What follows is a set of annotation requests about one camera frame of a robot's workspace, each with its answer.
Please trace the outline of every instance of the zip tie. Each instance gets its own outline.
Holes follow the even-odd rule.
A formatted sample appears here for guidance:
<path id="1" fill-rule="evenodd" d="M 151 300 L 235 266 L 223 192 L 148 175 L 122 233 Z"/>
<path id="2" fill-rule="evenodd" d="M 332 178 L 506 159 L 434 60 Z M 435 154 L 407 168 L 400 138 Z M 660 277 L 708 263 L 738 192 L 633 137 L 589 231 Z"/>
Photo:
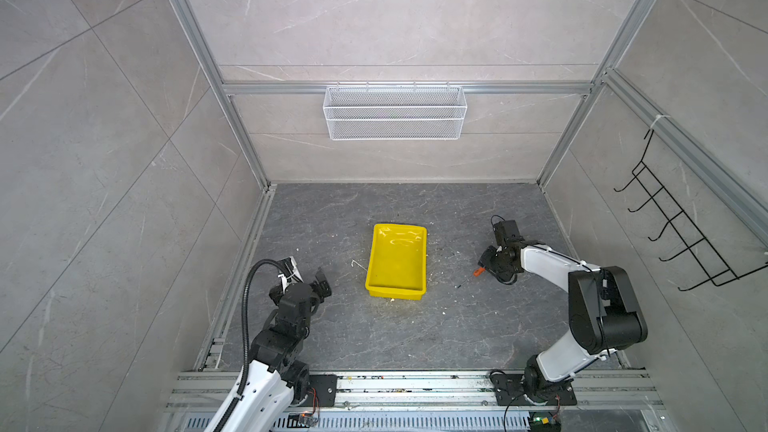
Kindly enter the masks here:
<path id="1" fill-rule="evenodd" d="M 653 129 L 653 128 L 654 128 L 654 126 L 656 125 L 656 122 L 658 122 L 658 121 L 659 121 L 659 119 L 661 119 L 662 117 L 667 117 L 667 119 L 671 119 L 671 118 L 672 118 L 672 116 L 666 116 L 666 115 L 664 115 L 664 114 L 657 114 L 657 115 L 656 115 L 656 119 L 654 119 L 654 120 L 653 120 L 653 121 L 650 123 L 650 128 L 651 128 L 651 129 Z"/>

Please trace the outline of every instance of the black hook rack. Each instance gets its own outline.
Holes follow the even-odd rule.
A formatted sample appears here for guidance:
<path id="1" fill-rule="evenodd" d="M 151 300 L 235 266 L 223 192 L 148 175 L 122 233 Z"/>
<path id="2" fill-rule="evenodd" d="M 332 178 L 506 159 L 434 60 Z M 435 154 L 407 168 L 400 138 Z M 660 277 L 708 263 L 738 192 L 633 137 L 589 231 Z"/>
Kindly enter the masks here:
<path id="1" fill-rule="evenodd" d="M 661 238 L 661 235 L 663 235 L 664 232 L 667 230 L 667 227 L 671 226 L 672 229 L 675 231 L 675 234 L 677 234 L 677 237 L 683 242 L 683 245 L 685 245 L 685 248 L 683 250 L 679 251 L 677 254 L 673 255 L 672 257 L 669 257 L 669 258 L 661 258 L 661 257 L 659 257 L 660 261 L 662 261 L 662 262 L 669 262 L 670 260 L 673 260 L 673 259 L 679 257 L 680 255 L 686 253 L 686 252 L 690 252 L 690 254 L 694 257 L 694 260 L 696 260 L 696 264 L 698 264 L 699 267 L 701 267 L 701 270 L 704 271 L 704 273 L 706 275 L 706 279 L 705 280 L 697 283 L 696 285 L 688 287 L 688 288 L 680 288 L 680 287 L 678 287 L 677 290 L 679 290 L 681 292 L 687 292 L 687 291 L 695 289 L 696 287 L 699 287 L 700 285 L 704 285 L 707 282 L 711 282 L 712 284 L 714 284 L 715 287 L 721 287 L 721 286 L 723 286 L 725 284 L 729 284 L 729 283 L 731 283 L 731 282 L 733 282 L 735 280 L 742 279 L 742 278 L 746 277 L 747 275 L 754 274 L 755 272 L 761 271 L 764 268 L 768 268 L 768 262 L 766 262 L 766 264 L 764 264 L 762 267 L 758 267 L 758 268 L 755 268 L 755 269 L 753 269 L 753 270 L 751 270 L 751 271 L 749 271 L 749 272 L 747 272 L 745 274 L 738 275 L 732 269 L 732 267 L 730 265 L 728 265 L 728 262 L 726 262 L 726 260 L 723 258 L 723 256 L 720 255 L 720 253 L 717 251 L 715 246 L 712 245 L 712 242 L 710 242 L 710 240 L 704 235 L 704 233 L 701 231 L 701 229 L 696 224 L 696 222 L 694 222 L 690 218 L 690 216 L 688 216 L 688 212 L 686 212 L 685 209 L 680 206 L 680 204 L 678 203 L 677 199 L 674 196 L 672 196 L 672 194 L 669 192 L 669 190 L 667 190 L 667 188 L 664 186 L 664 184 L 661 183 L 661 180 L 659 180 L 658 177 L 656 177 L 656 174 L 654 174 L 653 171 L 650 170 L 650 168 L 648 167 L 648 164 L 645 163 L 645 161 L 644 161 L 645 160 L 645 154 L 648 152 L 648 146 L 650 145 L 650 140 L 653 139 L 653 138 L 654 138 L 654 130 L 650 129 L 650 130 L 648 130 L 648 132 L 645 133 L 645 137 L 643 137 L 643 139 L 648 139 L 648 141 L 645 143 L 645 149 L 643 150 L 643 156 L 640 158 L 640 161 L 638 162 L 638 164 L 634 168 L 632 168 L 632 179 L 629 180 L 629 182 L 627 182 L 627 185 L 625 185 L 624 187 L 622 187 L 622 188 L 614 188 L 614 190 L 616 192 L 623 192 L 624 190 L 627 189 L 627 187 L 629 187 L 629 185 L 632 182 L 637 182 L 638 184 L 640 184 L 640 187 L 642 187 L 643 190 L 645 190 L 645 192 L 648 194 L 648 200 L 643 202 L 642 205 L 640 205 L 640 207 L 637 207 L 634 210 L 631 209 L 631 208 L 628 208 L 627 210 L 629 212 L 634 213 L 634 212 L 637 212 L 637 211 L 641 210 L 648 203 L 652 202 L 659 209 L 659 212 L 661 212 L 661 215 L 664 216 L 664 218 L 667 219 L 667 221 L 664 223 L 664 226 L 661 228 L 661 232 L 659 232 L 659 235 L 657 235 L 656 238 L 648 237 L 648 240 L 650 240 L 652 242 L 656 242 L 657 240 L 659 240 Z M 646 187 L 646 185 L 643 184 L 642 180 L 640 180 L 640 174 L 642 172 L 644 172 L 644 171 L 648 171 L 648 173 L 659 184 L 659 189 L 656 192 L 651 193 L 651 191 L 648 190 L 648 187 Z M 675 206 L 677 206 L 677 208 L 680 210 L 679 212 L 677 212 L 677 213 L 675 213 L 675 214 L 673 214 L 671 216 L 667 215 L 667 213 L 664 211 L 664 209 L 656 201 L 656 197 L 659 194 L 661 194 L 662 192 L 665 193 L 667 195 L 667 197 L 669 197 L 672 200 L 672 202 L 674 202 Z M 677 230 L 677 227 L 675 226 L 673 221 L 676 218 L 678 218 L 679 216 L 683 216 L 684 218 L 686 218 L 688 220 L 688 222 L 696 229 L 696 232 L 698 232 L 698 234 L 700 235 L 700 238 L 698 240 L 696 240 L 696 242 L 688 244 L 688 242 L 685 240 L 683 235 L 680 234 L 680 231 Z M 715 253 L 715 255 L 718 257 L 718 259 L 723 263 L 723 266 L 725 267 L 725 270 L 723 270 L 722 272 L 718 272 L 715 275 L 710 274 L 709 271 L 706 270 L 706 267 L 704 266 L 704 264 L 701 263 L 701 260 L 696 255 L 696 251 L 694 250 L 694 247 L 699 245 L 699 244 L 704 244 L 705 246 L 709 246 L 712 249 L 712 251 Z M 726 276 L 724 278 L 725 279 L 724 282 L 720 282 L 720 283 L 715 282 L 716 278 L 718 278 L 718 277 L 720 277 L 720 276 L 722 276 L 724 274 L 730 274 L 730 275 Z"/>

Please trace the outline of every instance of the gray floor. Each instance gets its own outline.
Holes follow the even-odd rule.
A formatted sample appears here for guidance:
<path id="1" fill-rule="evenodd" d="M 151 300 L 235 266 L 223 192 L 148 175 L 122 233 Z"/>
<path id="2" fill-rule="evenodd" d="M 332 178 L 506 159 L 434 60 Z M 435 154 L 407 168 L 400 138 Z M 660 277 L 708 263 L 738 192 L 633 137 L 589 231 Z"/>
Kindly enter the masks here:
<path id="1" fill-rule="evenodd" d="M 490 274 L 472 277 L 493 244 L 493 214 L 516 219 L 526 238 L 567 252 L 532 184 L 295 184 L 277 187 L 255 259 L 293 255 L 305 279 L 318 267 L 327 275 L 333 296 L 312 318 L 299 356 L 313 370 L 523 368 L 568 330 L 568 303 L 566 293 L 532 274 L 511 286 Z M 427 228 L 423 300 L 369 296 L 366 268 L 380 222 Z M 274 284 L 274 269 L 259 270 L 251 337 L 274 308 L 267 296 Z M 238 308 L 220 367 L 239 370 L 241 350 Z M 599 365 L 618 367 L 615 360 Z"/>

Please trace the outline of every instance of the yellow tray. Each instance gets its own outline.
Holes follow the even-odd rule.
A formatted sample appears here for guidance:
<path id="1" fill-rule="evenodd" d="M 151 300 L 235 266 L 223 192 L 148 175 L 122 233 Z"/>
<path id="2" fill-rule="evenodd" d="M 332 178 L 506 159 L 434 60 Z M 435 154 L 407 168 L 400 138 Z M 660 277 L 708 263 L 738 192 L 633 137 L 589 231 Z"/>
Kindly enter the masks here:
<path id="1" fill-rule="evenodd" d="M 427 292 L 427 229 L 376 224 L 366 288 L 373 297 L 422 300 Z"/>

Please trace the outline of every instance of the white wire mesh basket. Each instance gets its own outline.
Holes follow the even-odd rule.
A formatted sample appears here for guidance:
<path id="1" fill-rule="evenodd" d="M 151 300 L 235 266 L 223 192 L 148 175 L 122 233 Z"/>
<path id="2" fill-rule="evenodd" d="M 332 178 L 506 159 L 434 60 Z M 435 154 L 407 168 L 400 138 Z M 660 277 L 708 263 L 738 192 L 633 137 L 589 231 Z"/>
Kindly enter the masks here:
<path id="1" fill-rule="evenodd" d="M 460 86 L 335 86 L 322 103 L 332 140 L 458 139 Z"/>

